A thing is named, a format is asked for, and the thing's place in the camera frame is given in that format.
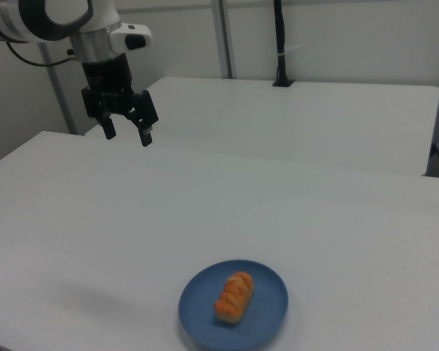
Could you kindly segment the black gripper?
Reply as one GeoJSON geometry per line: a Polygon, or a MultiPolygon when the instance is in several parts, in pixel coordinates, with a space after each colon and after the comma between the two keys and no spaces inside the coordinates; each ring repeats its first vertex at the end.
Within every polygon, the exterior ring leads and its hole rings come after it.
{"type": "Polygon", "coordinates": [[[149,146],[159,117],[149,91],[135,94],[132,90],[127,56],[123,53],[107,61],[82,63],[82,67],[88,83],[81,90],[86,113],[102,127],[105,138],[116,136],[111,113],[128,113],[126,118],[138,128],[142,146],[149,146]]]}

